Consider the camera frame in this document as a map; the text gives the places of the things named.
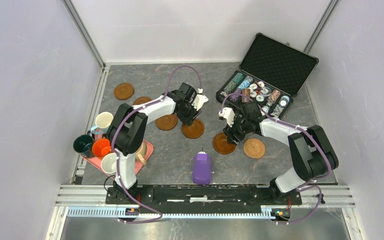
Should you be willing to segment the light blue mug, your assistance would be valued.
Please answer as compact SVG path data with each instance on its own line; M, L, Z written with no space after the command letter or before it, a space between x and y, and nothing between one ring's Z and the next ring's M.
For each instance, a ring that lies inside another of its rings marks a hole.
M110 112L102 112L95 118L94 125L90 128L90 132L94 135L106 134L110 127L114 116Z

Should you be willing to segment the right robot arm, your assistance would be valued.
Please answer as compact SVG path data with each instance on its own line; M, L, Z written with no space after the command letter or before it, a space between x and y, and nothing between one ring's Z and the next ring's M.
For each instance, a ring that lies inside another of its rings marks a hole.
M319 125L305 127L282 121L269 116L255 101L243 103L237 112L224 107L218 116L226 120L223 132L230 144L236 145L253 133L289 147L292 167L269 184L268 196L275 204L286 201L293 190L328 177L339 166L337 155Z

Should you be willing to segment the woven rattan coaster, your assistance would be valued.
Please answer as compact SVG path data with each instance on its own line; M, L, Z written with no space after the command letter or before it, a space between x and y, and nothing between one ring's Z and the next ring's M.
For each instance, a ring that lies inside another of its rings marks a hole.
M256 138L249 138L243 144L244 153L253 159L262 158L266 153L265 144Z

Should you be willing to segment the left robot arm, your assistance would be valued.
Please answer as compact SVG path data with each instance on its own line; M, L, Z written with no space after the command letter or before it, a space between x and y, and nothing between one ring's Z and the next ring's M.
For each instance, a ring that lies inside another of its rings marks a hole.
M137 198L135 173L136 152L142 145L147 125L167 115L175 115L186 127L190 127L208 102L203 89L194 89L182 83L179 89L167 91L144 104L121 104L108 127L106 137L116 155L114 181L120 187L118 197L125 204Z

